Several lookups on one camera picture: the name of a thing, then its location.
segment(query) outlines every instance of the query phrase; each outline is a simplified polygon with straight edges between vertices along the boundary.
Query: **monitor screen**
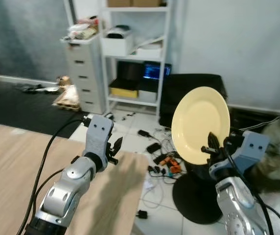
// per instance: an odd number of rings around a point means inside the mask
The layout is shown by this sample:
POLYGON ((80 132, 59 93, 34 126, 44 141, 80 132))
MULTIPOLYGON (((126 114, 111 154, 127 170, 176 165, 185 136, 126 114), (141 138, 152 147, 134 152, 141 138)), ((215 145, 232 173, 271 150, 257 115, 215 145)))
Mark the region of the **monitor screen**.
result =
MULTIPOLYGON (((164 76, 170 74, 171 65, 165 64, 164 76)), ((145 63, 144 64, 144 78, 158 80, 160 77, 160 64, 145 63)))

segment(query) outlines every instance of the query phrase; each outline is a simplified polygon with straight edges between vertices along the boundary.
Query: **yellow plate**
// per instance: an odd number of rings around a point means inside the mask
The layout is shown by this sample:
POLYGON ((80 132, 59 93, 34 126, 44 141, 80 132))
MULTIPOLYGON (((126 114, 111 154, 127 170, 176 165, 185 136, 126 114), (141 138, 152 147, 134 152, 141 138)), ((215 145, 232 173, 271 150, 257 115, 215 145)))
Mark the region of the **yellow plate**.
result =
POLYGON ((171 134, 179 155, 189 163, 207 163, 209 155, 201 152, 208 146, 213 132, 221 146, 229 135, 230 117, 227 104, 219 92, 210 87, 198 87, 187 93, 178 104, 171 134))

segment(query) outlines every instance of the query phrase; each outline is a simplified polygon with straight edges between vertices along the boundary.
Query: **robotic hand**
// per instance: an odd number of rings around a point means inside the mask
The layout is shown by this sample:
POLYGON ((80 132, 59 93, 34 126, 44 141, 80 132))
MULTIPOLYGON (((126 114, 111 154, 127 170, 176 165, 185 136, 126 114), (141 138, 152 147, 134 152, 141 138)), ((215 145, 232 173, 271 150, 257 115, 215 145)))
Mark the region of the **robotic hand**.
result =
POLYGON ((81 196, 89 189, 97 172, 103 171, 108 162, 117 164, 113 156, 119 151, 122 138, 114 147, 108 143, 113 122, 94 115, 87 130, 86 148, 82 157, 66 167, 47 192, 35 217, 26 227, 25 235, 63 235, 70 225, 81 196))
POLYGON ((269 138, 255 132, 246 131, 242 136, 230 135, 219 147, 217 137, 210 133, 209 147, 201 151, 210 154, 208 164, 210 176, 217 181, 217 202, 224 215, 225 227, 229 235, 266 235, 267 226, 257 213, 257 204, 243 180, 237 176, 228 159, 228 151, 235 165, 243 174, 263 157, 269 138))

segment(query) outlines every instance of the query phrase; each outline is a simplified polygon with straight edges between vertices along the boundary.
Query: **wooden table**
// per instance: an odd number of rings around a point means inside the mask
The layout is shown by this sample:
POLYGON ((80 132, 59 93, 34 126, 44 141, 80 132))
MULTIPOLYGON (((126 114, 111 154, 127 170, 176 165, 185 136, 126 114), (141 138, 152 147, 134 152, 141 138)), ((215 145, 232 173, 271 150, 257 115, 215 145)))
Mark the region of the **wooden table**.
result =
MULTIPOLYGON (((28 201, 36 172, 51 136, 0 125, 0 235, 16 234, 28 201)), ((84 144, 56 138, 40 178, 66 167, 84 144)), ((109 164, 91 182, 83 195, 68 235, 129 235, 137 212, 147 169, 143 155, 120 152, 118 165, 109 164)), ((60 175, 39 194, 37 206, 60 175)))

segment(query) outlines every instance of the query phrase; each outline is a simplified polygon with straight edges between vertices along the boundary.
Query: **yellow box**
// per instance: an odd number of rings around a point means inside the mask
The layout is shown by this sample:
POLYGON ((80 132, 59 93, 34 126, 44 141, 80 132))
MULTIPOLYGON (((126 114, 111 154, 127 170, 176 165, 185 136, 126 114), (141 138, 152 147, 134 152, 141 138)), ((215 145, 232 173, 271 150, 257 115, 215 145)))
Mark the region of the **yellow box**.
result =
POLYGON ((119 95, 128 98, 138 98, 138 91, 126 90, 121 88, 111 88, 113 95, 119 95))

